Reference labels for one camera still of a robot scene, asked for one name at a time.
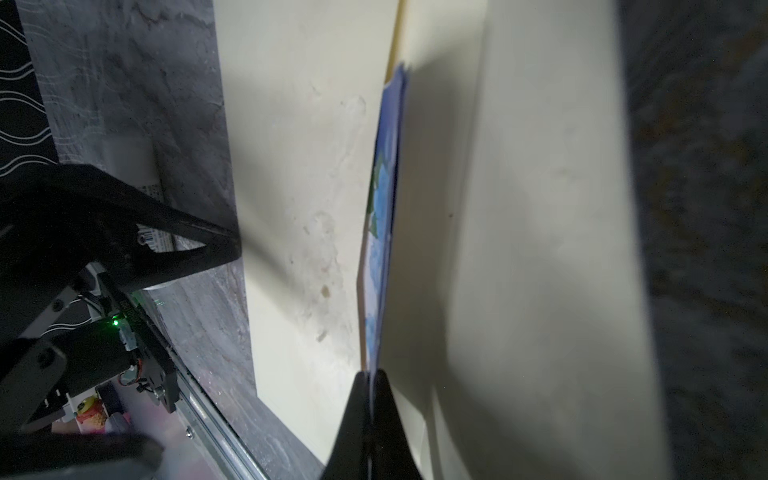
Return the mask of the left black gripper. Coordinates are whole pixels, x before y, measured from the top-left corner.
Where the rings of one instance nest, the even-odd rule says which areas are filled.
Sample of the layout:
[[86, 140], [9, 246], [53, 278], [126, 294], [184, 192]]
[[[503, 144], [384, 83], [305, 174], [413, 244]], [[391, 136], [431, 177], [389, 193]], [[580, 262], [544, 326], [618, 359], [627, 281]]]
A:
[[239, 234], [174, 209], [89, 165], [1, 181], [1, 340], [20, 338], [85, 266], [124, 291], [228, 264]]

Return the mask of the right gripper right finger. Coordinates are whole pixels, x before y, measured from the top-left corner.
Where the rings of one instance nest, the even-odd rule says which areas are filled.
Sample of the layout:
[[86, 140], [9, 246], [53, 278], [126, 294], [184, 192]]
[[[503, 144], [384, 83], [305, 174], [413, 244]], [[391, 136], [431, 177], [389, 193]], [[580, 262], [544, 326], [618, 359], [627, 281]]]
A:
[[383, 370], [375, 373], [371, 387], [371, 478], [421, 479]]

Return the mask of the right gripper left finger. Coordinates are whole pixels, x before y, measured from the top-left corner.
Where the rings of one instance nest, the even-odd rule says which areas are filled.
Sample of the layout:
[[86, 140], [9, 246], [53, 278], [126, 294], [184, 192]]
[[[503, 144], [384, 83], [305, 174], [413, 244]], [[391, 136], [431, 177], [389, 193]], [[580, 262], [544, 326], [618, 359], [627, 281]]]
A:
[[353, 380], [334, 446], [322, 480], [361, 480], [370, 475], [369, 373], [358, 372]]

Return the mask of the white glue stick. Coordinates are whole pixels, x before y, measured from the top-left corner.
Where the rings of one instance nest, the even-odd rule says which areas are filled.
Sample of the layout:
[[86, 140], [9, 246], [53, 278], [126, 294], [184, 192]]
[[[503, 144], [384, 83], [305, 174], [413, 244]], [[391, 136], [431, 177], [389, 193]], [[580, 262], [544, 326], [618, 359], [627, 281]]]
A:
[[[154, 200], [165, 202], [153, 143], [140, 136], [111, 136], [102, 142], [106, 170]], [[175, 250], [174, 237], [162, 230], [138, 226], [137, 240], [157, 253]]]

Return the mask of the cream yellow envelope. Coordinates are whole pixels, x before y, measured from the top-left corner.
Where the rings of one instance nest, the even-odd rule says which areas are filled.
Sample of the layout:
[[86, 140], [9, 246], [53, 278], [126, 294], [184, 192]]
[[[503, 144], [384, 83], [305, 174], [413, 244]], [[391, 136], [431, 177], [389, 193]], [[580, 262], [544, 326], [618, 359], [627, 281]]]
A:
[[328, 460], [409, 73], [380, 365], [435, 479], [667, 479], [614, 1], [214, 5], [259, 398]]

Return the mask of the blue bordered white letter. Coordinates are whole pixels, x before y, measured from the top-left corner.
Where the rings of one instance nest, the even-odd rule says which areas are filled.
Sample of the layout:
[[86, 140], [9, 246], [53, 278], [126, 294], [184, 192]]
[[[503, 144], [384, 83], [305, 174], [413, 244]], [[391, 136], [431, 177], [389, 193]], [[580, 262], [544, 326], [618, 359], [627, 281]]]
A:
[[363, 227], [358, 275], [365, 369], [378, 369], [389, 277], [398, 182], [404, 96], [408, 71], [399, 64], [382, 92]]

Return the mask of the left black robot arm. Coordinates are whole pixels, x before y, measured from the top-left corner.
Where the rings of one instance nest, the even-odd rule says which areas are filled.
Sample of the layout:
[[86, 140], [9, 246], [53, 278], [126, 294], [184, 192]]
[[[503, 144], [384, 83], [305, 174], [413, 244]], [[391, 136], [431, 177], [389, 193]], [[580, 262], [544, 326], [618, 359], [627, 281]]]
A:
[[1, 183], [1, 475], [148, 479], [164, 449], [140, 433], [37, 433], [77, 395], [140, 368], [168, 411], [179, 398], [168, 344], [134, 291], [239, 258], [232, 230], [173, 209], [90, 165]]

